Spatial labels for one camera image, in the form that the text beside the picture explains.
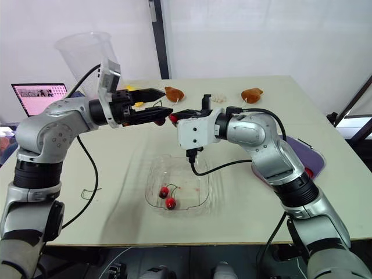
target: table surface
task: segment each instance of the table surface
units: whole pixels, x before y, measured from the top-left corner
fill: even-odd
[[[262,99],[246,107],[275,112],[287,134],[311,144],[325,157],[325,168],[315,179],[346,224],[352,239],[371,238],[372,222],[361,216],[372,211],[372,176],[339,133],[313,105],[291,77],[241,77],[222,79],[136,81],[138,88],[172,86],[186,98],[174,111],[199,109],[203,94],[224,94],[227,102],[212,108],[241,106],[240,93],[261,88]],[[163,98],[163,106],[171,103]],[[145,200],[149,160],[157,155],[184,157],[177,131],[167,121],[112,130],[108,126],[81,135],[99,171],[101,190],[87,211],[49,245],[193,245],[258,244],[267,241],[283,209],[274,192],[252,173],[249,164],[236,164],[214,173],[209,206],[202,212],[158,212]],[[199,155],[212,166],[248,156],[238,145],[221,141]],[[0,169],[0,210],[7,184],[12,180],[15,154]],[[93,189],[94,172],[83,150],[74,141],[63,164],[62,191],[65,222],[87,202],[83,189]],[[291,242],[282,226],[274,242]]]

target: laptop screen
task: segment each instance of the laptop screen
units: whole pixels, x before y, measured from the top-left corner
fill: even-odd
[[[27,116],[42,113],[52,102],[67,94],[63,83],[12,84],[12,87]]]

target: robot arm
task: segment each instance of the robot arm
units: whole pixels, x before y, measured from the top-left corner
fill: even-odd
[[[59,179],[76,136],[105,124],[161,125],[173,111],[158,106],[134,111],[134,103],[152,102],[165,94],[155,89],[116,91],[119,78],[120,66],[107,60],[101,67],[99,100],[62,99],[19,124],[15,177],[0,223],[0,278],[32,278],[41,249],[60,234],[64,204],[56,200]]]
[[[292,239],[308,261],[308,278],[372,278],[350,252],[350,236],[342,220],[290,145],[278,136],[274,119],[265,113],[241,112],[228,107],[225,113],[204,105],[201,111],[172,114],[189,161],[193,164],[197,151],[212,142],[238,144],[252,158],[254,172],[280,198]]]

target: plastic cup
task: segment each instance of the plastic cup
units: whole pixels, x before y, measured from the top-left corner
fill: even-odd
[[[104,58],[117,62],[111,45],[111,35],[106,32],[74,34],[55,43],[66,64],[78,82],[91,68]],[[89,99],[97,98],[98,72],[92,73],[81,85]]]

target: red cherry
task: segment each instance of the red cherry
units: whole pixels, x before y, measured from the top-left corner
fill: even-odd
[[[169,210],[172,210],[176,206],[176,199],[175,198],[167,198],[165,201],[165,205]]]
[[[308,167],[305,167],[305,172],[310,176],[310,178],[314,177],[313,171],[309,169]]]
[[[167,187],[162,187],[159,192],[159,197],[165,199],[168,196],[169,189]]]
[[[173,124],[176,124],[178,120],[174,115],[169,115],[169,119]]]

